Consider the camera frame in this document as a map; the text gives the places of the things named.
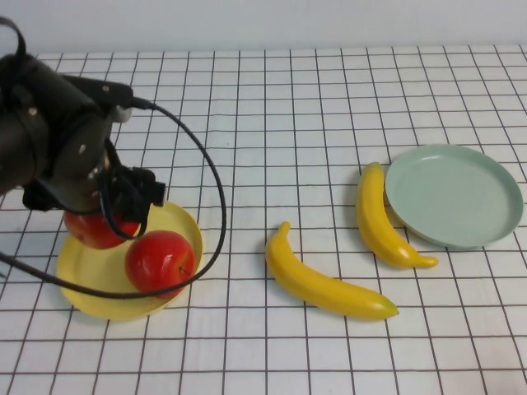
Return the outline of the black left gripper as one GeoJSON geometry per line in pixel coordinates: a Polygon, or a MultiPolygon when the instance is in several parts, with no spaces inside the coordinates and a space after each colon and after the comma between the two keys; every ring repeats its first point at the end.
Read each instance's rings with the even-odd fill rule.
{"type": "Polygon", "coordinates": [[[110,116],[84,115],[61,130],[50,145],[51,156],[44,173],[23,188],[24,206],[76,214],[101,210],[119,239],[143,236],[151,206],[165,204],[166,185],[151,170],[138,167],[117,174],[104,171],[96,181],[92,172],[103,167],[112,123],[110,116]]]}

